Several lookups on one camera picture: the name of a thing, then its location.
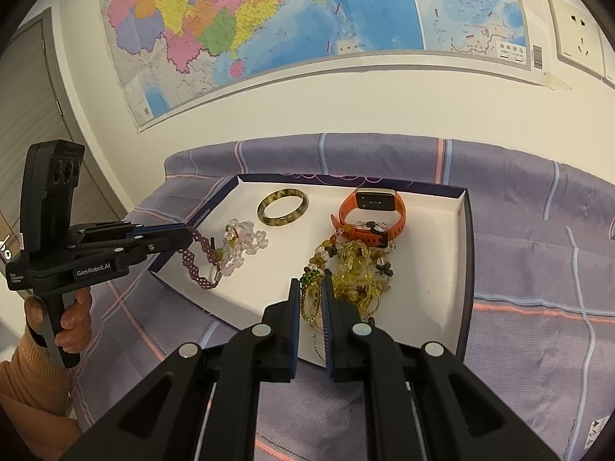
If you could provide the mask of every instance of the silver rivet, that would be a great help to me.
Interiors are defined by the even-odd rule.
[[[352,332],[357,336],[367,336],[371,334],[371,326],[364,322],[359,322],[352,327]]]
[[[430,341],[425,345],[425,353],[431,357],[441,357],[444,355],[444,347],[435,341]]]
[[[199,347],[197,347],[194,343],[184,343],[179,349],[179,354],[184,359],[194,357],[198,352]]]
[[[271,334],[271,328],[267,324],[257,324],[252,328],[254,336],[263,337]]]

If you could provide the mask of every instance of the map border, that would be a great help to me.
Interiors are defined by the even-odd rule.
[[[103,27],[110,26],[110,23],[108,21],[108,16],[103,12],[103,9],[105,6],[102,5],[101,0],[98,0],[98,1],[99,1],[99,7],[100,7],[100,16],[103,19]],[[424,56],[424,57],[451,57],[451,58],[462,59],[462,60],[470,59],[473,62],[483,61],[483,62],[487,62],[491,64],[497,64],[498,66],[504,66],[507,68],[507,70],[508,68],[510,68],[509,70],[511,72],[514,71],[515,69],[531,72],[533,70],[533,68],[531,67],[532,46],[531,46],[530,34],[528,30],[528,20],[527,20],[523,0],[518,0],[518,1],[519,1],[520,10],[523,16],[524,33],[525,33],[525,38],[526,38],[525,47],[526,47],[527,65],[525,66],[523,64],[503,61],[503,60],[500,60],[494,57],[475,55],[469,52],[449,52],[445,50],[378,50],[378,51],[371,51],[371,52],[358,52],[358,53],[350,53],[350,54],[344,54],[344,55],[336,55],[336,56],[312,59],[308,61],[301,61],[298,63],[293,63],[291,65],[269,69],[266,72],[256,73],[250,76],[242,77],[241,79],[237,79],[236,81],[231,81],[225,85],[213,88],[212,90],[198,97],[194,97],[190,100],[184,101],[178,104],[177,106],[174,106],[173,109],[170,109],[164,114],[156,116],[153,119],[150,119],[150,121],[147,121],[144,124],[139,124],[132,110],[132,107],[128,103],[128,99],[126,98],[126,94],[124,91],[125,85],[122,84],[122,81],[119,78],[117,68],[115,67],[115,61],[113,60],[113,52],[111,50],[111,44],[109,40],[107,39],[106,29],[105,29],[105,41],[106,41],[107,51],[110,55],[110,60],[114,65],[114,70],[116,73],[116,78],[118,79],[118,84],[122,90],[122,96],[124,97],[124,101],[126,103],[126,106],[128,107],[128,111],[130,112],[130,115],[135,122],[137,130],[140,133],[142,133],[150,129],[153,126],[163,121],[166,121],[167,119],[177,116],[178,114],[195,109],[196,107],[203,106],[205,104],[208,104],[220,98],[229,97],[230,95],[234,95],[242,91],[252,90],[253,88],[257,88],[259,86],[279,83],[281,81],[286,81],[290,79],[301,78],[301,77],[306,77],[306,76],[315,76],[315,75],[326,74],[330,72],[340,72],[340,71],[347,70],[347,69],[370,68],[373,70],[382,70],[387,67],[398,67],[400,69],[422,69],[424,68],[424,69],[431,69],[431,70],[439,70],[439,69],[440,70],[463,70],[463,71],[469,71],[469,72],[478,72],[478,73],[487,74],[487,75],[495,74],[503,78],[510,78],[514,80],[526,81],[528,83],[534,83],[537,85],[541,84],[538,80],[531,81],[527,78],[519,78],[517,76],[513,76],[512,74],[507,75],[505,73],[493,73],[493,72],[486,71],[486,70],[476,69],[475,67],[471,67],[471,66],[451,66],[448,64],[416,64],[416,63],[400,64],[400,63],[391,62],[388,64],[355,64],[355,65],[345,66],[345,67],[344,66],[340,66],[340,67],[330,66],[330,64],[334,63],[335,61],[339,61],[340,63],[343,63],[343,62],[348,62],[352,59],[385,58],[385,57],[390,57],[390,56],[415,56],[415,57]],[[423,41],[423,44],[425,44],[423,24],[422,24],[422,19],[420,17],[420,10],[419,10],[418,5],[416,9],[417,9],[417,13],[419,14],[419,24],[421,28],[422,41]],[[323,67],[322,69],[313,70],[309,72],[302,72],[301,70],[297,70],[295,73],[288,73],[287,75],[284,75],[283,77],[269,78],[269,79],[267,78],[267,76],[272,76],[276,73],[290,72],[293,69],[302,69],[302,68],[305,68],[306,66],[315,66],[315,65],[322,65]],[[262,81],[259,81],[256,84],[247,84],[251,80],[254,80],[257,78],[262,78]]]

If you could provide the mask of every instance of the purple beaded bracelet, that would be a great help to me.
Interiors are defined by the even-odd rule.
[[[195,255],[189,249],[181,249],[179,251],[181,253],[182,263],[184,267],[188,269],[190,279],[195,281],[203,289],[213,289],[218,285],[220,279],[222,279],[218,254],[214,247],[210,245],[209,240],[206,237],[203,237],[199,231],[193,229],[192,227],[189,227],[188,230],[192,232],[194,240],[201,243],[201,249],[203,250],[203,253],[207,255],[207,261],[216,267],[216,277],[214,278],[214,282],[212,283],[208,278],[201,277],[201,275],[199,275],[199,268],[194,264]]]

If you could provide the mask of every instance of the person's hand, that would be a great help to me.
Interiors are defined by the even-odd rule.
[[[42,333],[45,306],[31,296],[24,303],[26,320],[36,332]],[[55,335],[55,344],[62,347],[67,353],[79,353],[84,350],[91,340],[91,294],[90,288],[79,289],[75,293],[75,303],[68,307],[60,319],[62,331]]]

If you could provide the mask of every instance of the camera lens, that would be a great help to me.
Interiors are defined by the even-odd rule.
[[[55,164],[55,168],[53,169],[54,184],[57,184],[60,181],[61,177],[62,177],[62,161],[60,160]]]
[[[64,167],[64,181],[68,182],[68,179],[73,175],[73,160],[69,159]]]

